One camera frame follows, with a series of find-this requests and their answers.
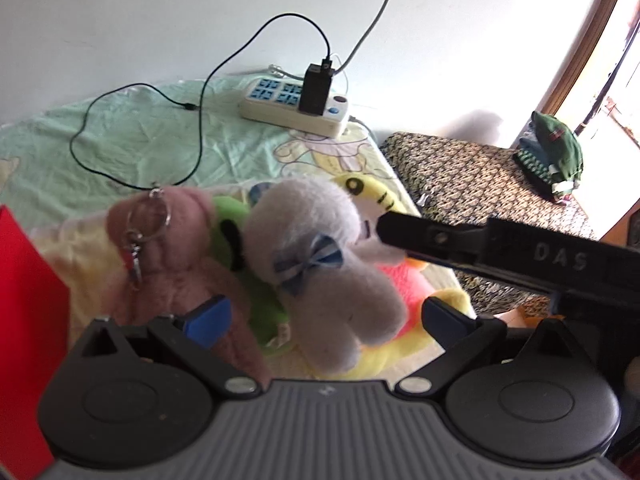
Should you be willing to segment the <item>yellow tiger plush toy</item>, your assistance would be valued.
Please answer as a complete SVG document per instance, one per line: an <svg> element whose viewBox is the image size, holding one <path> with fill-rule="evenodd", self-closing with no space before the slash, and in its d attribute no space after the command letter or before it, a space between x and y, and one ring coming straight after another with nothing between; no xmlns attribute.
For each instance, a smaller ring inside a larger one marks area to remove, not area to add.
<svg viewBox="0 0 640 480"><path fill-rule="evenodd" d="M350 195L363 221L362 234L375 238L374 226L378 218L387 211L414 214L399 196L386 184L365 174L340 174L332 181ZM410 365L420 366L426 362L428 352L434 347L434 339L424 330L421 322L422 304L429 296L445 300L458 311L472 315L469 295L459 287L437 289L427 279L425 270L438 272L434 266L408 257L401 262L376 265L393 283L405 305L406 324L396 337L382 346L363 346L355 367L338 374L338 379L366 379L398 377Z"/></svg>

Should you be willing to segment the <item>green cartoon bed sheet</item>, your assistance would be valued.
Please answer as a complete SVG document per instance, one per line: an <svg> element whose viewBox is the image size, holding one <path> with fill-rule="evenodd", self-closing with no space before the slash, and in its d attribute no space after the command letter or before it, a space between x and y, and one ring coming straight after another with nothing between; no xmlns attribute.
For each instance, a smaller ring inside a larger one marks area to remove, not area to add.
<svg viewBox="0 0 640 480"><path fill-rule="evenodd" d="M105 232L108 208L140 185L183 181L247 205L262 182L365 174L408 193L363 128L336 140L251 122L245 80L131 88L1 129L1 203L70 288L70 340L102 310L122 260Z"/></svg>

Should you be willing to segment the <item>green folded clothes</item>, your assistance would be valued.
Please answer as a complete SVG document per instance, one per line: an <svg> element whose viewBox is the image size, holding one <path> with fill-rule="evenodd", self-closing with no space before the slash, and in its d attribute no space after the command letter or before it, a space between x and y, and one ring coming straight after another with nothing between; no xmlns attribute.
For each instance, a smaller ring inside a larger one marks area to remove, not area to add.
<svg viewBox="0 0 640 480"><path fill-rule="evenodd" d="M584 171L582 148L574 132L558 118L536 110L526 136L518 139L513 160L537 193L555 204L572 198Z"/></svg>

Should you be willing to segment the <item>black charger adapter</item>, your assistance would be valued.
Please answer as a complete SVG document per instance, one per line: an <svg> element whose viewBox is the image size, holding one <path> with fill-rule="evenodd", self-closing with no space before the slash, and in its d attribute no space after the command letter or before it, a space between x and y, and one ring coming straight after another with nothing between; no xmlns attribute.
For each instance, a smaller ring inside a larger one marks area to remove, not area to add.
<svg viewBox="0 0 640 480"><path fill-rule="evenodd" d="M331 89L334 70L330 58L320 64L310 64L306 70L298 110L301 113L321 116Z"/></svg>

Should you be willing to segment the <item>pink plush bear keychain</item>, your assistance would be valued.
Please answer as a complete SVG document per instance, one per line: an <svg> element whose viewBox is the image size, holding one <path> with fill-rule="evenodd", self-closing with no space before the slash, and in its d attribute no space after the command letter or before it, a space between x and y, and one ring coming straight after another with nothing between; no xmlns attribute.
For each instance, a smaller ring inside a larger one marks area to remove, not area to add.
<svg viewBox="0 0 640 480"><path fill-rule="evenodd" d="M120 325L144 325L165 313L185 315L213 296L231 304L228 330L209 346L221 361L269 384L269 368L250 329L250 297L215 259L213 195L200 188L139 193L107 211L105 232L125 269L105 281L102 311Z"/></svg>

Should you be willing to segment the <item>green bean plush toy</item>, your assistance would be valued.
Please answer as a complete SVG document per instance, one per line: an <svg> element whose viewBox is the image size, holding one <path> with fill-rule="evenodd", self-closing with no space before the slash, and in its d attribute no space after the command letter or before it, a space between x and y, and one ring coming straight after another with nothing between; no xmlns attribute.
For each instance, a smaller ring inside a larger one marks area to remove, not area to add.
<svg viewBox="0 0 640 480"><path fill-rule="evenodd" d="M240 282L250 304L248 326L265 356L277 356L292 349L288 314L271 285L260 280L245 261L241 228L250 206L228 195L212 198L212 251L215 259Z"/></svg>

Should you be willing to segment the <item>white power strip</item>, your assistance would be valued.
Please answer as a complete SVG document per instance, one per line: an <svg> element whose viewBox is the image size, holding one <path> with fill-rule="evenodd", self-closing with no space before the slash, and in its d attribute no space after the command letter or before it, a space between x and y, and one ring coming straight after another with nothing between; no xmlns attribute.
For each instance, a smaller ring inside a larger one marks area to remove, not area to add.
<svg viewBox="0 0 640 480"><path fill-rule="evenodd" d="M348 101L331 90L321 115L299 110L303 86L292 79L258 77L245 88L239 105L240 115L255 122L298 130L336 139L349 120Z"/></svg>

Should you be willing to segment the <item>red cardboard box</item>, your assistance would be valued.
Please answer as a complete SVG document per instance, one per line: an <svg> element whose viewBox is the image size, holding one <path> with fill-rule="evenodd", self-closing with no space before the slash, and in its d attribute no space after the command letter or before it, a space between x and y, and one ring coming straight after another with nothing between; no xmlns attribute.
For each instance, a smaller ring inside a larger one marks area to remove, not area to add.
<svg viewBox="0 0 640 480"><path fill-rule="evenodd" d="M1 477L33 479L52 463L37 422L67 351L67 286L1 208Z"/></svg>

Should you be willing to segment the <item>white plush dog blue bow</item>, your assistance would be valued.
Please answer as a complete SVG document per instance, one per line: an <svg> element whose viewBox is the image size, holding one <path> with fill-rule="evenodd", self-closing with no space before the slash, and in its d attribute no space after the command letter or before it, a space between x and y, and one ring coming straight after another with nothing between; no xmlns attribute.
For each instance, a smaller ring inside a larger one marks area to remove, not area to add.
<svg viewBox="0 0 640 480"><path fill-rule="evenodd" d="M273 286L292 336L323 375L353 370L366 347L394 339L408 321L405 301L381 264L404 255L374 237L348 192L322 177L258 183L242 228L250 270Z"/></svg>

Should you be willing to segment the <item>patterned brown blanket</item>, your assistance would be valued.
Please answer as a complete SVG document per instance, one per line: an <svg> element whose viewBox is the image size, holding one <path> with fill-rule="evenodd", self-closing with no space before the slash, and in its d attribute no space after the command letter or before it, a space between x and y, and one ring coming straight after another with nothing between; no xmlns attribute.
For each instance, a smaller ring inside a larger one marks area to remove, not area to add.
<svg viewBox="0 0 640 480"><path fill-rule="evenodd" d="M427 219L483 224L496 217L596 237L577 200L555 204L543 198L510 148L398 132L382 143L381 152Z"/></svg>

